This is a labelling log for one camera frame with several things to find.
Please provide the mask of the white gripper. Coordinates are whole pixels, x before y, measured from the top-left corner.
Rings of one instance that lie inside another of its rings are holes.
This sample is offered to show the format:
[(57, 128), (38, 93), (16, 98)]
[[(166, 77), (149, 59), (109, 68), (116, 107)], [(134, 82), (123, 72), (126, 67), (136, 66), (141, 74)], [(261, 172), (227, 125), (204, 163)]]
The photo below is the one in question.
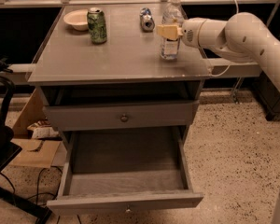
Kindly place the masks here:
[(156, 27), (157, 34), (170, 40), (181, 38), (186, 46), (217, 50), (223, 48), (227, 41), (225, 37), (225, 21), (204, 18), (193, 18), (178, 25), (179, 19), (173, 19), (176, 24), (161, 24)]

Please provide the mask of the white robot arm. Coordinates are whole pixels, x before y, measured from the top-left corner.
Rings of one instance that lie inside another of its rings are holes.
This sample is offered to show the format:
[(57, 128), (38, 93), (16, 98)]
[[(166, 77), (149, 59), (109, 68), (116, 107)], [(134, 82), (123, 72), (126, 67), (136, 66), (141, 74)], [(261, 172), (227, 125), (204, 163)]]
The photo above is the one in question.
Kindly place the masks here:
[[(210, 49), (229, 59), (247, 58), (280, 89), (280, 41), (254, 15), (238, 13), (228, 21), (190, 19), (183, 42), (187, 51)], [(195, 209), (162, 211), (163, 224), (280, 224), (280, 117), (268, 121), (248, 91), (236, 105), (225, 92), (203, 94), (186, 143), (193, 183), (204, 198)]]

